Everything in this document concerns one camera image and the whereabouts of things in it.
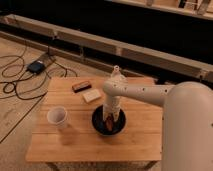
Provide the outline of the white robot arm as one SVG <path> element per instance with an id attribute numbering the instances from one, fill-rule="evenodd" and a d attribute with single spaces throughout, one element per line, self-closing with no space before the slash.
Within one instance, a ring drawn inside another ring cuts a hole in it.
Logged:
<path id="1" fill-rule="evenodd" d="M 103 91 L 163 107 L 162 171 L 213 171 L 213 90 L 198 82 L 134 85 L 108 79 Z"/>

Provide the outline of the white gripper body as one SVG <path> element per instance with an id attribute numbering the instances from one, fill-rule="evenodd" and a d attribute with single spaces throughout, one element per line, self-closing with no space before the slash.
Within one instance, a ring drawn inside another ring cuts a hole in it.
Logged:
<path id="1" fill-rule="evenodd" d="M 103 120 L 106 120 L 108 116 L 113 116 L 114 121 L 117 122 L 120 109 L 120 97 L 107 95 L 103 104 Z"/>

